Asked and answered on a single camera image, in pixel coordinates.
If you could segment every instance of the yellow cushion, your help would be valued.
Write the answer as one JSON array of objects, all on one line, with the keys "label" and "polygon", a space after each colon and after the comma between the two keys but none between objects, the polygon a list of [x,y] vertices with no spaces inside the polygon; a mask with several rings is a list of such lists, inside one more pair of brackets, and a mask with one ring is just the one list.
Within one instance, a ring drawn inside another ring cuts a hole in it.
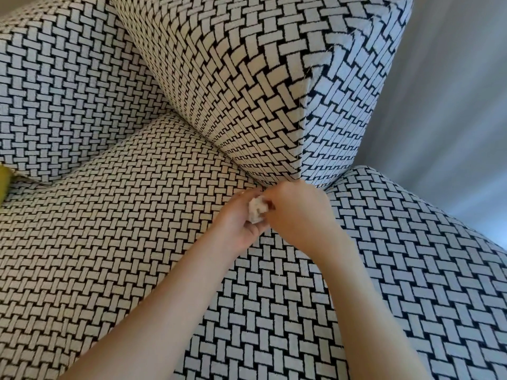
[{"label": "yellow cushion", "polygon": [[0,205],[3,203],[3,199],[7,196],[9,190],[9,184],[11,182],[12,172],[10,169],[0,165]]}]

